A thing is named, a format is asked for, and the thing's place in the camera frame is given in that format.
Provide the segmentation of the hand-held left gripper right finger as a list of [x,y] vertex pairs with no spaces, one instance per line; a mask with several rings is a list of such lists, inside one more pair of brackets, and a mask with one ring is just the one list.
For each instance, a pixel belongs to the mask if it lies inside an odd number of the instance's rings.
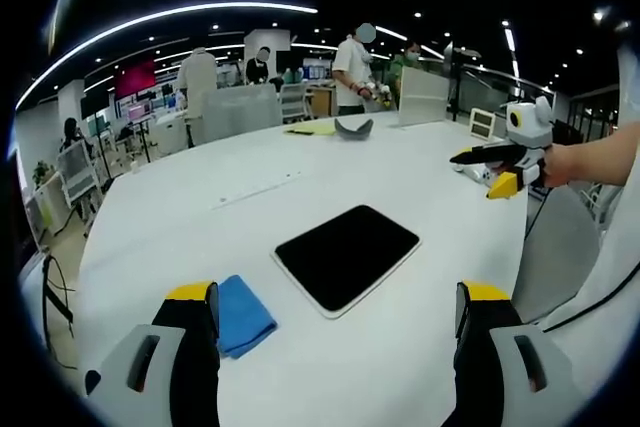
[[456,289],[453,426],[568,426],[576,415],[572,365],[500,289]]

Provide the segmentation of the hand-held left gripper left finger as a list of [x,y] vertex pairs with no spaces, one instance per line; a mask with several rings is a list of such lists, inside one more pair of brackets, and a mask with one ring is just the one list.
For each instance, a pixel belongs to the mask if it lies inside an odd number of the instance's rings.
[[217,426],[218,338],[218,284],[172,290],[86,373],[88,404],[106,426]]

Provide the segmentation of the person's right hand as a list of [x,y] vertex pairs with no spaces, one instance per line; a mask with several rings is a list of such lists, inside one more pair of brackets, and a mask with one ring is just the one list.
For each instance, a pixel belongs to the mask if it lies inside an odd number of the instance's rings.
[[556,188],[576,179],[575,149],[573,146],[552,144],[545,150],[542,168],[543,184]]

